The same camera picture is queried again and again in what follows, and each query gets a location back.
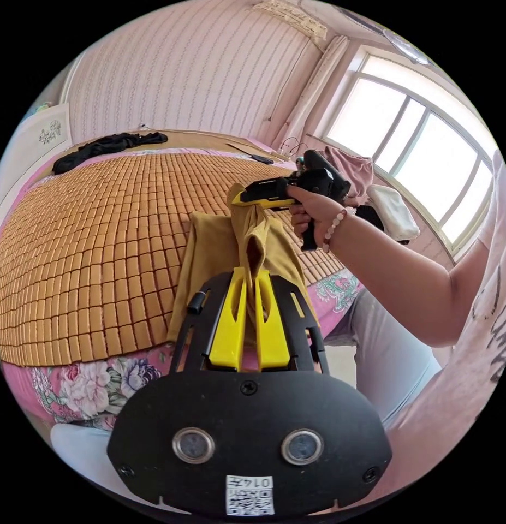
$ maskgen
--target qr code label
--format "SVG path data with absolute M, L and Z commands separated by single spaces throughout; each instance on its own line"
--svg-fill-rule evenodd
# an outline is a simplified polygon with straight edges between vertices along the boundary
M 274 515 L 273 477 L 225 477 L 228 515 Z

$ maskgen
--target window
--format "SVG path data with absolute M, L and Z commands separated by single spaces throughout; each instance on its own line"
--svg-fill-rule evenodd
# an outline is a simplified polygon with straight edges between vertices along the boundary
M 493 137 L 441 85 L 390 59 L 368 54 L 352 86 L 325 139 L 372 157 L 454 254 L 487 208 Z

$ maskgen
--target round sensor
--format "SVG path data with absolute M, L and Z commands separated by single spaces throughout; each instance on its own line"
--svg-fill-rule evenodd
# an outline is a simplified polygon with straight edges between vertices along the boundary
M 175 455 L 189 464 L 203 464 L 215 452 L 215 443 L 211 436 L 197 427 L 186 427 L 172 439 Z
M 322 438 L 312 430 L 293 431 L 282 442 L 282 456 L 295 466 L 306 466 L 316 461 L 323 449 Z

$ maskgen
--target white curtain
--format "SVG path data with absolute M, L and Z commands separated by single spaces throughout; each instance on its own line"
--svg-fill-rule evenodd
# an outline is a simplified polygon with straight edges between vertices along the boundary
M 298 142 L 302 141 L 303 128 L 309 114 L 329 80 L 331 73 L 340 62 L 348 43 L 348 38 L 344 36 L 335 36 L 330 42 L 315 67 L 309 82 L 302 91 L 295 108 L 276 135 L 272 144 L 273 149 L 279 149 L 282 144 L 291 137 L 295 137 Z

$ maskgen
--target person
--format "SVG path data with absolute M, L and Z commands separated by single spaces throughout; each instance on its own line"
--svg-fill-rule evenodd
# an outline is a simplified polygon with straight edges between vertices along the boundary
M 318 246 L 364 285 L 326 344 L 356 344 L 356 386 L 377 409 L 393 458 L 371 494 L 417 481 L 469 430 L 506 363 L 506 166 L 493 157 L 493 195 L 477 240 L 447 271 L 325 196 L 289 186 L 291 223 L 314 221 Z M 441 370 L 431 347 L 453 346 Z

